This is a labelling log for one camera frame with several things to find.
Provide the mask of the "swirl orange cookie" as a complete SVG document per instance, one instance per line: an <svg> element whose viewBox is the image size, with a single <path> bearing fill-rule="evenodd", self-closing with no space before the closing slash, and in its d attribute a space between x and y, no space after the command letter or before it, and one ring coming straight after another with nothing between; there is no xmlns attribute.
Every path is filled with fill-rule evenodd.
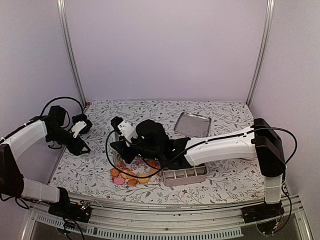
<svg viewBox="0 0 320 240"><path fill-rule="evenodd" d="M111 174L111 176L112 176L113 178L115 178L115 177L117 177L117 176L120 174L120 172L119 172L116 168L112 168L112 169L110 170L110 174Z"/></svg>

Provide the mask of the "metal divided cookie tin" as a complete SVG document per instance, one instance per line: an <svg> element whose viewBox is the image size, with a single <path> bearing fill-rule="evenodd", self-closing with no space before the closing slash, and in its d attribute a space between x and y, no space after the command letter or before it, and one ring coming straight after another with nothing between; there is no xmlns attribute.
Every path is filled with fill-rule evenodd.
<svg viewBox="0 0 320 240"><path fill-rule="evenodd" d="M167 187L176 187L202 183L207 177L207 168L204 164L179 170L162 170L163 183Z"/></svg>

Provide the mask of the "metal serving tongs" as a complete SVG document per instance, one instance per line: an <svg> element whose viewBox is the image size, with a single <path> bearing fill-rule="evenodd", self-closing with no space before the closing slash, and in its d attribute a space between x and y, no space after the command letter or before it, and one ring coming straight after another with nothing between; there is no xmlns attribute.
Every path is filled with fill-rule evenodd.
<svg viewBox="0 0 320 240"><path fill-rule="evenodd" d="M119 168L122 169L124 167L126 167L126 162L122 159L122 157L120 156L120 154L116 151L113 152L113 164Z"/></svg>

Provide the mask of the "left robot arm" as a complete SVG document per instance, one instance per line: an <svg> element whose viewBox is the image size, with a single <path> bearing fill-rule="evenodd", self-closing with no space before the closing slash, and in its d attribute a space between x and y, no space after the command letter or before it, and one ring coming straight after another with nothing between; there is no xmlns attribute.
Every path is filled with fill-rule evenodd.
<svg viewBox="0 0 320 240"><path fill-rule="evenodd" d="M16 200L47 204L51 215L86 222L92 211L88 202L72 202L65 188L28 179L20 170L20 159L41 141L50 143L51 149L64 147L74 156L91 151L81 138L92 126L87 116L74 116L70 129L65 126L66 117L67 111L54 105L48 114L41 113L0 140L0 193Z"/></svg>

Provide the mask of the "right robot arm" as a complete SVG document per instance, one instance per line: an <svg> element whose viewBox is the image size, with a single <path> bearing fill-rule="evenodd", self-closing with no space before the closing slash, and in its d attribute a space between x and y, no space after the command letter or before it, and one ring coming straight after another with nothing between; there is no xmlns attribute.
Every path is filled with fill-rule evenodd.
<svg viewBox="0 0 320 240"><path fill-rule="evenodd" d="M264 202L242 208L246 223L284 214L281 203L286 161L280 136L268 123L257 118L243 130L210 137L171 139L161 123L151 119L133 127L121 117L110 121L119 140L111 142L127 163L134 158L155 160L161 169L180 170L227 159L257 159L264 178Z"/></svg>

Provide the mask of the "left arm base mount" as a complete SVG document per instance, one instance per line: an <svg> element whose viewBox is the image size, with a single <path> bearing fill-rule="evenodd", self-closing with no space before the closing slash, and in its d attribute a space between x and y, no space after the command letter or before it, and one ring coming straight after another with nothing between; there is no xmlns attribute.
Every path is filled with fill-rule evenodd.
<svg viewBox="0 0 320 240"><path fill-rule="evenodd" d="M48 213L74 220L81 223L88 223L91 217L92 208L78 203L71 203L70 201L50 202Z"/></svg>

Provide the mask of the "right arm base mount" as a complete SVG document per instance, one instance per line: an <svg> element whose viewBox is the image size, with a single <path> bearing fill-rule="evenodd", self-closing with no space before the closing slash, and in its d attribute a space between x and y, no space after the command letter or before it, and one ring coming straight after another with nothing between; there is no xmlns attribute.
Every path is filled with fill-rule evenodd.
<svg viewBox="0 0 320 240"><path fill-rule="evenodd" d="M257 230L263 235L273 235L276 232L284 217L284 213L281 201L275 204L263 202L241 209L244 223L256 223Z"/></svg>

